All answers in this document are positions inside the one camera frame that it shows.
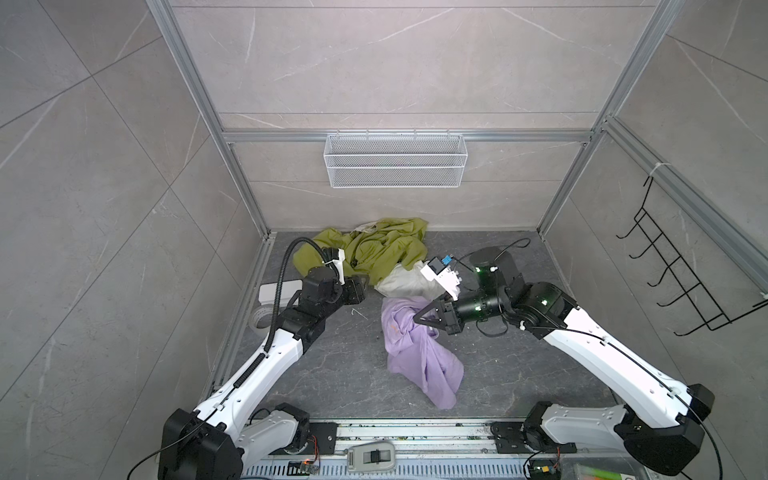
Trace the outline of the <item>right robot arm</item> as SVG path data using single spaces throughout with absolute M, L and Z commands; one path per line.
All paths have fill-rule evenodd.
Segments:
M 420 269 L 444 293 L 414 316 L 416 323 L 455 335 L 469 322 L 498 318 L 569 355 L 618 395 L 613 407 L 576 408 L 541 401 L 520 425 L 534 452 L 586 445 L 622 450 L 641 465 L 676 476 L 712 438 L 704 425 L 714 404 L 702 384 L 686 385 L 653 367 L 597 324 L 576 300 L 552 283 L 528 283 L 510 252 L 488 247 L 471 254 L 478 286 L 460 293 L 451 256 Z

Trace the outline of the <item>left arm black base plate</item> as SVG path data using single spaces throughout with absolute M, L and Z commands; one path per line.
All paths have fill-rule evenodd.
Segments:
M 293 440 L 284 448 L 290 455 L 331 455 L 335 452 L 338 424 L 335 422 L 300 423 Z

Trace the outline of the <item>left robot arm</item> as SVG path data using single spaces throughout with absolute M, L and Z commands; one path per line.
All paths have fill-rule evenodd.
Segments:
M 320 337 L 327 319 L 365 298 L 367 278 L 346 273 L 343 249 L 305 243 L 320 263 L 302 278 L 286 306 L 273 306 L 264 342 L 248 361 L 195 409 L 176 410 L 165 422 L 157 453 L 160 479 L 238 479 L 248 462 L 286 447 L 298 449 L 308 437 L 309 416 L 288 404 L 266 418 L 253 413 L 277 380 Z

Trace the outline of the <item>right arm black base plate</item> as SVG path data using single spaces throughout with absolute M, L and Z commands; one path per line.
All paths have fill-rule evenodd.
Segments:
M 517 421 L 496 421 L 490 424 L 491 436 L 499 454 L 577 452 L 574 443 L 557 443 L 539 426 Z

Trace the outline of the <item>purple cloth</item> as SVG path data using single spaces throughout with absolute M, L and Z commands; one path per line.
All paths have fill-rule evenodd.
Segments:
M 442 346 L 436 329 L 415 322 L 430 301 L 423 297 L 385 298 L 381 324 L 387 368 L 418 386 L 441 410 L 452 409 L 464 377 L 464 365 Z

